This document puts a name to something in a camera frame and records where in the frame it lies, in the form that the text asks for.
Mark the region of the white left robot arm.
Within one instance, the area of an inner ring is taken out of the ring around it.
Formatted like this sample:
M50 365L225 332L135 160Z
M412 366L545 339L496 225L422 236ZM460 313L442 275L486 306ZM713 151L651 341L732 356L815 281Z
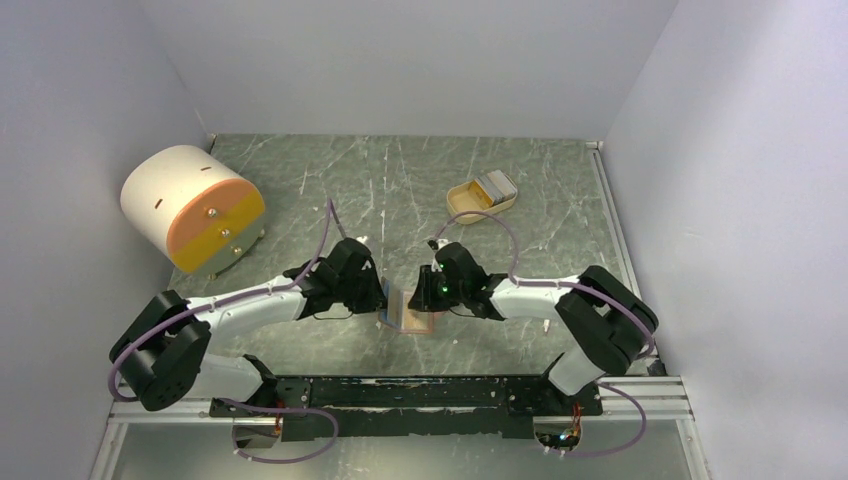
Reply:
M385 309L387 297L366 242L344 238L326 257L223 296L157 294L109 352L114 398L138 401L148 411L184 398L227 398L251 415L268 413L277 400L271 371L252 355L208 350L269 325L320 318L335 305L351 314Z

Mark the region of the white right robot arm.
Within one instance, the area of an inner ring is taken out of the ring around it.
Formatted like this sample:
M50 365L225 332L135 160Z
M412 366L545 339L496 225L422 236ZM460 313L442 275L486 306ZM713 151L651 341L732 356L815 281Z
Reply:
M430 245L434 259L420 267L408 310L435 313L462 306L475 318L532 318L567 328L576 345L547 368L539 389L550 413L565 413L586 385L625 374L654 347L656 314L603 267L559 279L520 278L486 272L458 242Z

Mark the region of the tan leather card holder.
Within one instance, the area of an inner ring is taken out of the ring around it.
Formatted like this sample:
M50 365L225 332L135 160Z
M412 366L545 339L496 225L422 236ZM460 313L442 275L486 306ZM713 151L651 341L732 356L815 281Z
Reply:
M377 314L378 321L401 334L430 334L434 329L434 314L411 310L408 303L413 296L409 288L402 288L388 278L381 279L386 307Z

